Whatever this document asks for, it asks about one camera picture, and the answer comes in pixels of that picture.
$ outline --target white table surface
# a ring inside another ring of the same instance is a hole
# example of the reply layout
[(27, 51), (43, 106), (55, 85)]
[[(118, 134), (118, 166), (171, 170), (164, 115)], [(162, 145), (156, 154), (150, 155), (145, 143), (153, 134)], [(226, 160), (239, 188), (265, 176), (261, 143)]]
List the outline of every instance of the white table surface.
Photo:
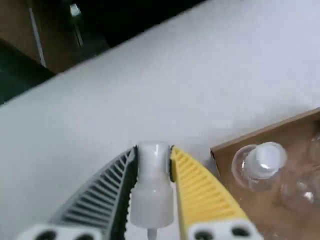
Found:
[[(0, 108), (0, 239), (138, 141), (208, 166), (211, 146), (316, 108), (319, 93), (319, 0), (205, 2)], [(175, 216), (158, 239), (179, 238)]]

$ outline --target clear plastic bottle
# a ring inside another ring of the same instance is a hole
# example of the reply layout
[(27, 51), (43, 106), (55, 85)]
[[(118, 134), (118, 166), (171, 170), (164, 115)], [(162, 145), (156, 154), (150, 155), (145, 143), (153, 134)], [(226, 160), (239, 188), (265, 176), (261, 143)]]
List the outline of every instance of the clear plastic bottle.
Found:
[(264, 191), (279, 180), (280, 169), (287, 161), (285, 149), (278, 143), (265, 142), (239, 149), (231, 164), (236, 182), (251, 191)]
[(293, 236), (288, 232), (278, 228), (276, 225), (259, 224), (260, 233), (264, 240), (293, 240)]
[(320, 163), (306, 161), (299, 172), (287, 172), (282, 179), (280, 198), (289, 209), (310, 213), (320, 203)]
[(308, 214), (315, 204), (316, 189), (308, 179), (291, 179), (281, 185), (280, 198), (287, 208), (300, 214)]
[(320, 133), (317, 133), (310, 142), (309, 156), (311, 161), (320, 163)]

